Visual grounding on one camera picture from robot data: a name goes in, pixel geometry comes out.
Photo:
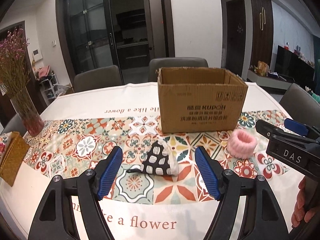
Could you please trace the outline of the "person's right hand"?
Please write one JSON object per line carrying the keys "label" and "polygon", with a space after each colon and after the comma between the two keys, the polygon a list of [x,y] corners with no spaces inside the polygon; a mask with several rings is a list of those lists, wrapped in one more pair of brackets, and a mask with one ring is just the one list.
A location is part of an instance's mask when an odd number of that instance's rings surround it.
{"label": "person's right hand", "polygon": [[299,224],[304,221],[308,223],[314,215],[319,213],[319,206],[311,208],[306,211],[305,206],[305,186],[306,186],[306,177],[304,177],[299,185],[299,193],[297,194],[297,199],[294,207],[293,214],[291,216],[292,227],[296,228]]}

